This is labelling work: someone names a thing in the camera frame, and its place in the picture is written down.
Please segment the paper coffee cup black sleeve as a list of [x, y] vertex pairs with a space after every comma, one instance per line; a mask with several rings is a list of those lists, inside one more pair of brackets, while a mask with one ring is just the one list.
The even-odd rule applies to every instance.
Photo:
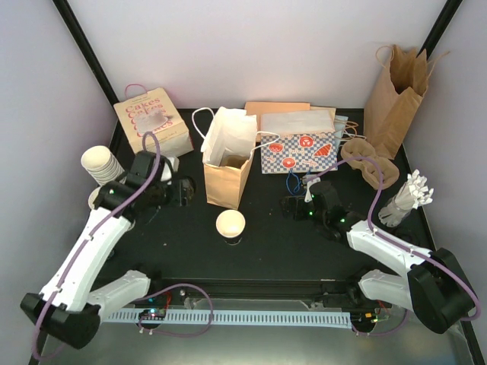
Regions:
[[218, 233], [229, 246], [236, 246], [242, 239], [246, 220], [239, 211], [228, 209], [218, 215], [215, 226]]

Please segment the orange paper bag white handles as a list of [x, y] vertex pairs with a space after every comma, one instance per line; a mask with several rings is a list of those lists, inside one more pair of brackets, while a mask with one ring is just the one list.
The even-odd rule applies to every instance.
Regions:
[[244, 109], [222, 106], [211, 114], [208, 131], [200, 134], [206, 199], [211, 205], [237, 209], [253, 156], [257, 149], [266, 146], [256, 143], [257, 136], [269, 136], [271, 142], [276, 143], [280, 135], [259, 131], [256, 116], [248, 116]]

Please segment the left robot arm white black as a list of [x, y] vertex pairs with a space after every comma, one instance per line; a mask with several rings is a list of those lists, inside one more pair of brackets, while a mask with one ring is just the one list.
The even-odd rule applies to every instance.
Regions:
[[62, 266], [38, 294], [27, 293], [20, 308], [37, 330], [81, 349], [96, 335], [103, 319], [142, 298], [156, 303], [163, 284], [129, 270], [99, 288], [93, 284], [117, 242], [147, 208], [186, 206], [196, 185], [177, 173], [175, 157], [148, 151], [136, 154], [130, 170], [100, 187], [94, 207]]

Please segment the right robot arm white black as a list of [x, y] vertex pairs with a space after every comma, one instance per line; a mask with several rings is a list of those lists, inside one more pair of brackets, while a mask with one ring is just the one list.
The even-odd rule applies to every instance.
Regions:
[[431, 251], [380, 229], [364, 216], [342, 206], [330, 182], [316, 182], [306, 196], [285, 196], [280, 205], [285, 217], [309, 219], [328, 239], [362, 252], [391, 272], [369, 271], [348, 284], [350, 304], [364, 306], [379, 300], [415, 314], [431, 331], [442, 334], [470, 311], [479, 311], [479, 301], [454, 254], [446, 249]]

